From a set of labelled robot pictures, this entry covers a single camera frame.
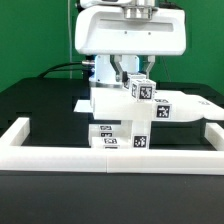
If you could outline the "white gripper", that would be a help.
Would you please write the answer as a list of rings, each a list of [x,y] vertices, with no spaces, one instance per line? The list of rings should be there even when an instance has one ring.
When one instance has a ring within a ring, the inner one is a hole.
[[[186,49],[185,12],[157,8],[151,20],[126,19],[114,6],[93,6],[77,17],[75,48],[86,55],[111,55],[117,82],[127,81],[121,55],[182,55]],[[145,56],[143,70],[149,74],[154,56]]]

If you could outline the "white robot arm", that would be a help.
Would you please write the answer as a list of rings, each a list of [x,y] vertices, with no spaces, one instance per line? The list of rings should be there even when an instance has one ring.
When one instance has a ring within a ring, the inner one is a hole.
[[[118,87],[122,75],[147,70],[157,56],[181,55],[186,49],[185,12],[157,6],[155,0],[79,0],[75,48],[94,60],[92,86]]]

